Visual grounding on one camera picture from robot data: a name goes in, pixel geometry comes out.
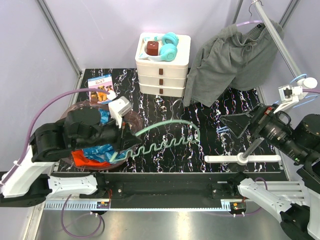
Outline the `grey shorts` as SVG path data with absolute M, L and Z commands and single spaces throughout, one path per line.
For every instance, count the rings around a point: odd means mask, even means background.
M 187 75 L 183 105 L 211 107 L 227 88 L 249 91 L 264 84 L 278 48 L 263 23 L 247 33 L 223 28 L 198 50 Z

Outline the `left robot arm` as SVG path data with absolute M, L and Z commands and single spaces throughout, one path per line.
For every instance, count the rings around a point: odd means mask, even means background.
M 27 151 L 8 172 L 2 172 L 1 207 L 28 208 L 48 197 L 80 195 L 103 198 L 108 193 L 105 179 L 98 173 L 84 177 L 54 177 L 44 171 L 72 152 L 110 144 L 116 152 L 141 143 L 124 120 L 101 123 L 93 107 L 69 111 L 65 118 L 39 127 L 27 143 Z

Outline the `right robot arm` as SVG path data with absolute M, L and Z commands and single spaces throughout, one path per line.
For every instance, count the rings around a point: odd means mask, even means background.
M 320 116 L 308 114 L 293 128 L 291 117 L 280 105 L 258 104 L 240 114 L 222 115 L 221 122 L 237 137 L 245 131 L 255 140 L 263 139 L 296 167 L 308 194 L 309 204 L 299 205 L 260 187 L 243 172 L 227 181 L 232 198 L 247 198 L 271 214 L 292 240 L 320 238 Z

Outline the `blue patterned shorts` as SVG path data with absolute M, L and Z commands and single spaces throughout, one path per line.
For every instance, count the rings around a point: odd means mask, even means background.
M 99 109 L 100 113 L 100 123 L 105 125 L 109 122 L 110 112 L 108 110 Z M 83 155 L 89 160 L 95 160 L 99 163 L 110 162 L 111 157 L 115 153 L 114 148 L 110 144 L 105 144 L 101 146 L 89 147 L 83 149 Z

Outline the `mint green hanger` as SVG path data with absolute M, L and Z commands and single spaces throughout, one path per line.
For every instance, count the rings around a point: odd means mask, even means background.
M 150 152 L 156 152 L 156 151 L 160 151 L 160 150 L 165 150 L 171 147 L 176 147 L 179 145 L 187 145 L 187 144 L 200 144 L 200 129 L 192 122 L 187 121 L 187 120 L 183 120 L 183 119 L 170 119 L 170 120 L 165 120 L 162 122 L 158 122 L 158 123 L 154 123 L 150 126 L 147 126 L 145 128 L 143 128 L 142 130 L 136 132 L 133 134 L 134 137 L 139 137 L 140 135 L 161 127 L 161 126 L 165 126 L 165 125 L 170 125 L 170 124 L 183 124 L 183 125 L 188 125 L 191 126 L 194 129 L 194 135 L 191 136 L 182 136 L 180 139 L 176 139 L 175 137 L 173 137 L 171 139 L 170 142 L 168 142 L 167 140 L 163 140 L 160 145 L 157 145 L 156 143 L 152 143 L 148 149 L 145 148 L 145 146 L 141 146 L 137 149 L 137 153 L 134 153 L 134 151 L 130 148 L 127 148 L 125 150 L 125 155 L 123 158 L 119 158 L 117 159 L 118 155 L 119 155 L 119 151 L 115 151 L 114 154 L 112 155 L 112 157 L 109 160 L 110 164 L 115 164 L 118 163 L 120 161 L 123 161 L 127 158 L 135 158 L 139 155 L 146 155 L 149 154 Z

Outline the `orange shorts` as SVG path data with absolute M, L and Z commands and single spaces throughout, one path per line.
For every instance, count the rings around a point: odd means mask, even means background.
M 71 152 L 74 164 L 77 167 L 109 167 L 111 164 L 107 161 L 99 162 L 94 159 L 89 159 L 84 156 L 83 150 L 76 150 Z

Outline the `light blue wire hanger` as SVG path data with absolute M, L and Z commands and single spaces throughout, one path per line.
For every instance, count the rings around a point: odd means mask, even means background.
M 301 74 L 299 76 L 297 76 L 296 78 L 294 78 L 289 84 L 287 85 L 291 85 L 293 87 L 297 87 L 297 86 L 302 86 L 303 89 L 309 89 L 310 87 L 307 86 L 307 83 L 311 83 L 311 88 L 315 88 L 318 84 L 317 80 L 315 80 L 314 78 L 312 77 L 308 77 L 307 74 Z M 276 102 L 274 102 L 273 104 L 277 104 L 277 106 L 279 106 L 281 104 L 281 100 L 278 100 Z M 278 114 L 283 114 L 284 111 L 279 111 L 277 112 Z M 226 131 L 229 131 L 229 129 L 223 124 L 223 126 L 221 127 L 218 127 L 216 129 L 216 132 L 217 133 L 223 133 L 223 132 L 226 132 Z

